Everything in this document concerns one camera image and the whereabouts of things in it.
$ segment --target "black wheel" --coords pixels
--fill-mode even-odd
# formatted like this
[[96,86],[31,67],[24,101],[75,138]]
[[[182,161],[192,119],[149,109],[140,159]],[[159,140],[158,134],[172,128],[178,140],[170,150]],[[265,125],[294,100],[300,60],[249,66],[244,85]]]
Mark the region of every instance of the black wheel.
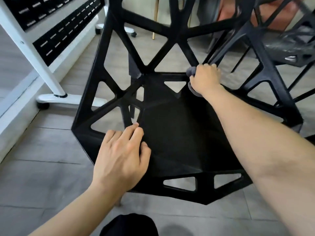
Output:
[[99,29],[99,28],[95,28],[95,33],[96,33],[97,35],[100,35],[100,33],[101,33],[101,29]]
[[46,110],[49,108],[49,103],[36,103],[37,104],[37,107],[38,109],[40,110]]

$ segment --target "person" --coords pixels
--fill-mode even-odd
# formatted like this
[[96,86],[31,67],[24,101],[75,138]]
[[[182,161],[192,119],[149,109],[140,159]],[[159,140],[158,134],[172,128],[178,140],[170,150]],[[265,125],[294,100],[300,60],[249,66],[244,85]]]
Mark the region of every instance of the person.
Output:
[[[315,146],[220,84],[215,65],[199,65],[191,85],[214,108],[234,153],[293,235],[315,235]],[[139,125],[109,130],[89,188],[31,235],[89,235],[147,171],[151,150]],[[100,235],[158,235],[147,216],[118,216]]]

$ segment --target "black perforated panel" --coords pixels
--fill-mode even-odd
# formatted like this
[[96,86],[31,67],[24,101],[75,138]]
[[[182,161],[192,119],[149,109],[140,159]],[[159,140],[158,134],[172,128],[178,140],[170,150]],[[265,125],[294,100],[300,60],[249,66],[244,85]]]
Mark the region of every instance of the black perforated panel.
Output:
[[4,0],[8,8],[26,30],[45,19],[50,14],[64,7],[72,0]]
[[88,0],[33,43],[47,66],[77,37],[102,7],[101,0]]

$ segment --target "orange seat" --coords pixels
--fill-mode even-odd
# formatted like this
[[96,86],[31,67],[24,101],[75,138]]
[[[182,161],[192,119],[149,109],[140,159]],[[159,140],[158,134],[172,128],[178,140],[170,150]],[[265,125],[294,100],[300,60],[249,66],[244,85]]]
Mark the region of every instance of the orange seat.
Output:
[[[274,13],[274,11],[278,8],[282,1],[283,0],[277,0],[259,6],[263,22],[265,22],[272,15],[272,13]],[[273,22],[268,26],[268,28],[284,31],[294,18],[298,9],[299,8],[294,2],[290,2],[280,11]],[[233,16],[234,12],[235,0],[223,0],[218,20],[220,21],[229,19]],[[254,12],[252,13],[251,22],[254,24],[254,26],[257,26],[257,19]]]

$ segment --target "person's right arm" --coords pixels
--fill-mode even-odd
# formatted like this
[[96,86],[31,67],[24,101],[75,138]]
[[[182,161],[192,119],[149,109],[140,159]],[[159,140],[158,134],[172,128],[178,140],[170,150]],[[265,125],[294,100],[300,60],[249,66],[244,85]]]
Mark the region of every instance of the person's right arm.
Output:
[[238,160],[294,235],[315,235],[315,146],[220,85],[199,65],[191,85],[214,108]]

